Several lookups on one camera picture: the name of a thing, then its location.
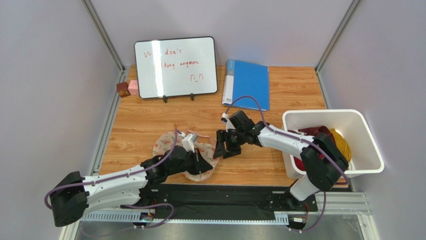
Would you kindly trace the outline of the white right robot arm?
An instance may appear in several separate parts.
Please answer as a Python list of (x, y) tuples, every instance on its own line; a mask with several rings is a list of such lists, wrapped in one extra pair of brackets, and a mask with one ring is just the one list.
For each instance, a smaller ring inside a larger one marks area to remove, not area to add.
[(288, 190), (297, 201), (304, 201), (317, 192), (328, 192), (344, 176), (349, 163), (332, 139), (325, 133), (316, 136), (300, 135), (278, 129), (265, 121), (254, 123), (242, 110), (231, 116), (222, 115), (225, 130), (217, 130), (217, 158), (240, 155), (244, 144), (271, 148), (300, 159), (305, 175), (297, 179)]

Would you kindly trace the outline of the floral mesh laundry bag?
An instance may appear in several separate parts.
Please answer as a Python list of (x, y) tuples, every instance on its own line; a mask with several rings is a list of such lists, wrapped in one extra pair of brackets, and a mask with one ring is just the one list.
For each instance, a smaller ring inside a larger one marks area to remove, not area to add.
[[(213, 158), (216, 142), (208, 135), (202, 135), (192, 130), (185, 130), (184, 132), (185, 135), (193, 134), (198, 137), (198, 139), (194, 142), (194, 147), (198, 148), (199, 153), (212, 166), (212, 169), (197, 175), (190, 174), (187, 171), (181, 172), (180, 175), (193, 182), (204, 182), (213, 175), (213, 172), (220, 160), (219, 158)], [(152, 156), (165, 155), (165, 152), (173, 146), (174, 140), (175, 134), (173, 131), (162, 134), (153, 144)]]

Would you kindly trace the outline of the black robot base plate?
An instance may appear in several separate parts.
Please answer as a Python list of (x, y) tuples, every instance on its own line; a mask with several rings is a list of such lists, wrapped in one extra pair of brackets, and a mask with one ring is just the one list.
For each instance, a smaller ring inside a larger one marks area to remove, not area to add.
[(161, 184), (141, 190), (137, 206), (157, 204), (155, 217), (173, 220), (275, 219), (275, 212), (317, 212), (316, 198), (290, 201), (282, 186), (237, 186), (206, 184)]

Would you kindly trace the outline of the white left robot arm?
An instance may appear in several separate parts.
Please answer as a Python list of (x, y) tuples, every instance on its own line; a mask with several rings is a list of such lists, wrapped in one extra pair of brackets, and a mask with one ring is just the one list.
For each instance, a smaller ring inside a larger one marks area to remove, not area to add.
[(199, 148), (186, 150), (175, 146), (126, 170), (98, 176), (71, 172), (47, 195), (54, 225), (70, 225), (97, 210), (139, 205), (144, 188), (162, 184), (170, 175), (199, 175), (213, 168)]

